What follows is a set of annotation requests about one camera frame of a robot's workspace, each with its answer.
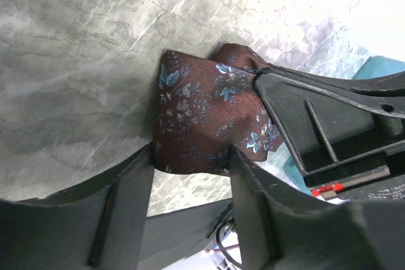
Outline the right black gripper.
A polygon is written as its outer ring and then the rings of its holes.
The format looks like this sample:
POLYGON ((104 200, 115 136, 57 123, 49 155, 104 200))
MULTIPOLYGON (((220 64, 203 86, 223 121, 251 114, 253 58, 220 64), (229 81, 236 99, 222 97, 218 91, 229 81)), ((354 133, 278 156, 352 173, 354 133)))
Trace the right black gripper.
POLYGON ((275 67, 254 88, 314 197, 404 198, 404 73, 344 80, 275 67))

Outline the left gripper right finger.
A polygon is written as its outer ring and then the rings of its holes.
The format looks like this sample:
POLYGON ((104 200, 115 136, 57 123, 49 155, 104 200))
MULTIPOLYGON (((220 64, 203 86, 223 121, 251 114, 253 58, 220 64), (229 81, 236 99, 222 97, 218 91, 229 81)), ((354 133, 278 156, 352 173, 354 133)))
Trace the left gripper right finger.
POLYGON ((324 202, 236 147, 229 167, 244 269, 404 268, 404 202, 324 202))

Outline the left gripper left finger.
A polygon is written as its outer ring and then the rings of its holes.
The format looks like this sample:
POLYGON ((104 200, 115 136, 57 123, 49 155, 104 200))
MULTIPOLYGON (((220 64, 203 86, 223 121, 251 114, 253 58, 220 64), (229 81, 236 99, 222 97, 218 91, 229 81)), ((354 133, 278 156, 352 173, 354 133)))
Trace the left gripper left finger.
POLYGON ((146 145, 45 199, 1 201, 2 269, 136 269, 154 170, 146 145))

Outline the brown blue floral tie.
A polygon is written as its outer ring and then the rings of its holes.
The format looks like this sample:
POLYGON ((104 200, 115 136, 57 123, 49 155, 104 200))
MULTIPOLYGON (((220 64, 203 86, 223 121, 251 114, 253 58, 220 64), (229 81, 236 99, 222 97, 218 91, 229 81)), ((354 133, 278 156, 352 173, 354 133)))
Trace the brown blue floral tie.
POLYGON ((226 175, 233 146, 252 161, 265 161, 283 142, 253 85, 269 67, 240 44, 225 44, 210 59, 166 51, 160 62, 154 167, 175 175, 226 175))

